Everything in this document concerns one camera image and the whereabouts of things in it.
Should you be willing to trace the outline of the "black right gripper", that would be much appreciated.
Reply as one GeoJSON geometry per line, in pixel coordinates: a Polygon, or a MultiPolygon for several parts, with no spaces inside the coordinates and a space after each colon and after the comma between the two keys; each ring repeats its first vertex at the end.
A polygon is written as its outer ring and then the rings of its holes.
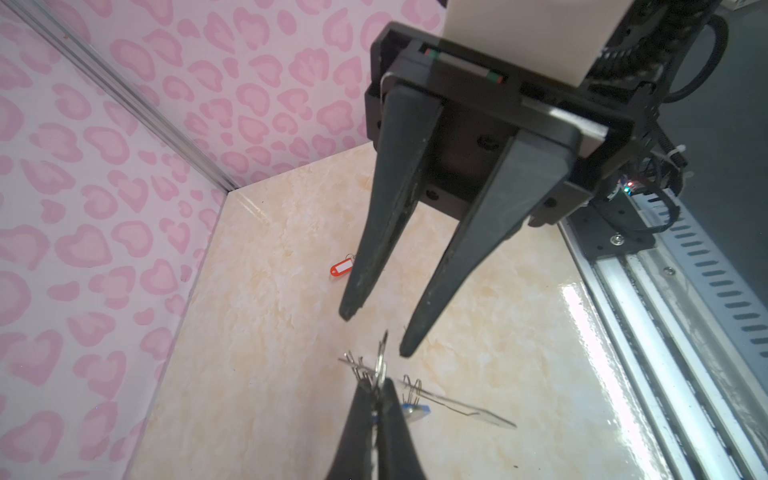
{"type": "Polygon", "coordinates": [[[349,321],[418,202],[462,219],[399,346],[411,357],[467,277],[527,220],[554,224],[629,157],[639,123],[621,103],[392,22],[370,49],[370,204],[339,307],[349,321]]]}

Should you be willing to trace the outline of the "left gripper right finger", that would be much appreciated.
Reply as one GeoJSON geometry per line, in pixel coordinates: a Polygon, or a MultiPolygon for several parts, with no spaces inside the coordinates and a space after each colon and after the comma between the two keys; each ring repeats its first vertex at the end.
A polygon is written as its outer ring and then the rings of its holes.
{"type": "Polygon", "coordinates": [[[394,383],[387,378],[375,403],[379,480],[426,480],[394,383]]]}

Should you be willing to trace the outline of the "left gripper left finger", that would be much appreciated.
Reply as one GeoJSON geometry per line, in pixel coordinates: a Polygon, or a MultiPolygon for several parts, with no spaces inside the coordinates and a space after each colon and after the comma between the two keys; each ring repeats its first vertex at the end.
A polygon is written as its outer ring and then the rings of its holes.
{"type": "Polygon", "coordinates": [[[374,396],[370,382],[360,380],[327,480],[370,480],[374,427],[374,396]]]}

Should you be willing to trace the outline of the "key with blue tag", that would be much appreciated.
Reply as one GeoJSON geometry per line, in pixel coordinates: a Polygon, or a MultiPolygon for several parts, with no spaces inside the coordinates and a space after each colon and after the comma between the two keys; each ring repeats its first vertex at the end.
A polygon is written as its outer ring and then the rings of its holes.
{"type": "Polygon", "coordinates": [[[422,420],[431,413],[430,407],[424,404],[402,403],[401,410],[407,423],[422,420]]]}

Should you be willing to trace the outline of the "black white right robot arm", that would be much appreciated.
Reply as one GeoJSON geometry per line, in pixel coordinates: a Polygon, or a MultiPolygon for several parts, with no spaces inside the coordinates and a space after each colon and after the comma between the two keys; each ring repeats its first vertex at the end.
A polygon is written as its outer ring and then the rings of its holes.
{"type": "Polygon", "coordinates": [[[419,203],[458,222],[399,347],[419,348],[469,275],[521,227],[553,225],[674,163],[651,156],[657,97],[577,88],[460,44],[388,23],[370,49],[366,126],[376,151],[356,261],[339,313],[371,295],[419,203]]]}

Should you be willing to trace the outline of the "key with red tag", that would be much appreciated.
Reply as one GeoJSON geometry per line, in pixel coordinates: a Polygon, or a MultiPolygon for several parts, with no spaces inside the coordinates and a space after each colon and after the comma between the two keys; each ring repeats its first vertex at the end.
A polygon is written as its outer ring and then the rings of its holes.
{"type": "Polygon", "coordinates": [[[354,254],[348,254],[343,260],[335,263],[329,269],[329,273],[333,278],[342,277],[351,272],[355,261],[354,254]]]}

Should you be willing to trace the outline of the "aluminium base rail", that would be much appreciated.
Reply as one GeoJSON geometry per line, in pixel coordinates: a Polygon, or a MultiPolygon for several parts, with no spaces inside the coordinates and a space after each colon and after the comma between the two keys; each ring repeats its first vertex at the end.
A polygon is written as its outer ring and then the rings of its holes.
{"type": "Polygon", "coordinates": [[[767,475],[767,309],[686,209],[625,183],[560,229],[677,479],[767,475]]]}

